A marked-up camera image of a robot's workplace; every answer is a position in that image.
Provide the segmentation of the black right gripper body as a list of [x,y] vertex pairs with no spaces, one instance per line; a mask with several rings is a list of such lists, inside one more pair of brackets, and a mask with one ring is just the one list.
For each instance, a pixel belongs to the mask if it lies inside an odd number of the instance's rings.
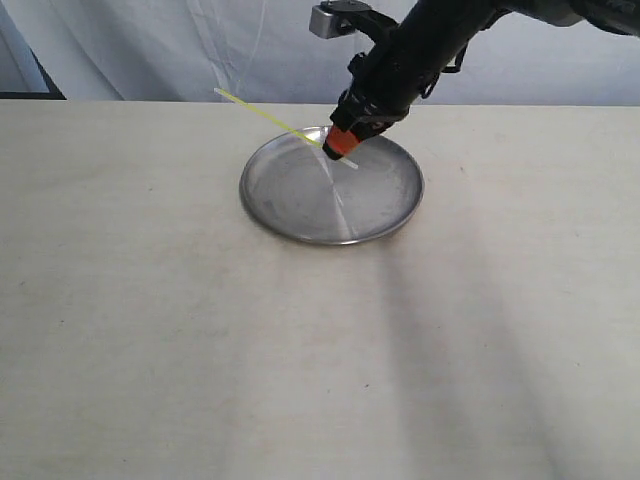
[[330,116],[333,126],[359,142],[381,134],[429,97],[442,75],[460,71],[468,43],[454,30],[397,30],[352,62],[352,83]]

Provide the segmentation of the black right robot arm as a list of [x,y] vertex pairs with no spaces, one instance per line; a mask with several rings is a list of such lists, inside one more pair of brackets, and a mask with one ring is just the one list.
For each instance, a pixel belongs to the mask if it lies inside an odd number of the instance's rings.
[[401,22],[363,1],[323,1],[312,9],[314,35],[333,39],[361,32],[373,42],[348,65],[352,81],[330,116],[327,156],[340,160],[402,121],[442,75],[460,71],[473,37],[510,14],[555,27],[587,22],[614,35],[639,34],[636,1],[420,0]]

